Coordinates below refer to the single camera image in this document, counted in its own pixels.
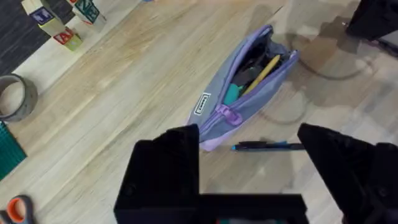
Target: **black object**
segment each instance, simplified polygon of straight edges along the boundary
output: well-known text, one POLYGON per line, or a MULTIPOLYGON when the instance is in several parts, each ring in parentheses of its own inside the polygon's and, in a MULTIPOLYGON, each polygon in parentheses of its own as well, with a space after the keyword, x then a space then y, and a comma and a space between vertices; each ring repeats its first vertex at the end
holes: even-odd
POLYGON ((398 147, 302 124, 298 137, 349 224, 398 223, 398 147))
POLYGON ((214 224, 219 218, 308 223, 301 195, 199 194, 199 130, 168 130, 134 147, 114 207, 119 224, 214 224))
POLYGON ((362 0, 346 31, 372 41, 395 30, 398 30, 398 0, 362 0))
POLYGON ((303 144, 299 143, 280 143, 280 142, 267 142, 267 141, 243 141, 235 145, 233 149, 237 151, 293 151, 305 150, 303 144))

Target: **zipper pull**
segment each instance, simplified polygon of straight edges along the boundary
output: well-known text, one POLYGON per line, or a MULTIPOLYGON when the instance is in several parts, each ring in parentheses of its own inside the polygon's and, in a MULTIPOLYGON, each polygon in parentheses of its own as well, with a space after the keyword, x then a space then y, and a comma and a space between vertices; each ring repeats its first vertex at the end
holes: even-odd
POLYGON ((232 125, 240 125, 243 121, 242 116, 239 113, 235 113, 226 105, 219 105, 216 107, 216 111, 226 117, 226 120, 232 125))

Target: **pencil case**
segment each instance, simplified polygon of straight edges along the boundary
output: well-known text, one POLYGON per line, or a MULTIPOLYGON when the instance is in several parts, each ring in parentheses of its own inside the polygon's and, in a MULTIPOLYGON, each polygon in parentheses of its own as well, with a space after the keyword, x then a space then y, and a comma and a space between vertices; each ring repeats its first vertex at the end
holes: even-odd
POLYGON ((215 149, 266 105, 298 60, 299 53, 288 51, 283 45, 273 42, 272 34, 272 26, 267 25, 247 36, 224 61, 202 93, 188 120, 188 124, 199 126, 202 149, 215 149), (245 66, 243 63, 248 62, 257 46, 263 46, 262 54, 267 58, 280 55, 279 65, 249 93, 228 105, 224 104, 233 77, 245 66))

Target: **scissors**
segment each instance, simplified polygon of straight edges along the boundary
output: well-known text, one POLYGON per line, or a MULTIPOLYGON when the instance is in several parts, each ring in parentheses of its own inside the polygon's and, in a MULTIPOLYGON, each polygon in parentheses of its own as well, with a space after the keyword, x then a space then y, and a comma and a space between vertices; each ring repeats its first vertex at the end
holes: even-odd
POLYGON ((0 211, 0 223, 4 224, 34 224, 33 203, 26 195, 18 195, 10 200, 7 210, 0 211), (21 202, 25 207, 25 215, 17 210, 17 203, 21 202))

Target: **tape roll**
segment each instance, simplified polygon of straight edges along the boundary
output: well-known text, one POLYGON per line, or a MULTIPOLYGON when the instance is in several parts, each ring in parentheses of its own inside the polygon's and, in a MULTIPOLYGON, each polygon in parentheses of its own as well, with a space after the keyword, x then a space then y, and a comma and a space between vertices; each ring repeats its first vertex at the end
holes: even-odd
POLYGON ((22 85, 22 99, 15 111, 9 114, 3 114, 0 111, 0 121, 20 121, 28 116, 34 109, 37 102, 37 89, 30 80, 22 78, 15 74, 0 76, 0 95, 13 83, 22 85))

